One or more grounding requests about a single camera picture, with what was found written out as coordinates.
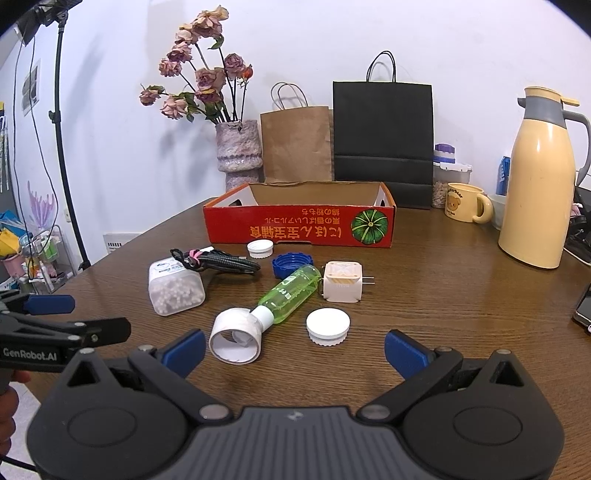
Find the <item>person's left hand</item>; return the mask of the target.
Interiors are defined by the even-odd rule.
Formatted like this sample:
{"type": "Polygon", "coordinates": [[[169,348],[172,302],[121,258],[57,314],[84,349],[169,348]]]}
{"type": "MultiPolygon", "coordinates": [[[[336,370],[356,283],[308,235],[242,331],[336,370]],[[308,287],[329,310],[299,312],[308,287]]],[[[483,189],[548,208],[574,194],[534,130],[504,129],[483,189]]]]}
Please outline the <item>person's left hand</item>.
{"type": "Polygon", "coordinates": [[[6,456],[11,449],[12,436],[16,431],[14,415],[19,406],[17,392],[10,386],[0,396],[0,454],[6,456]]]}

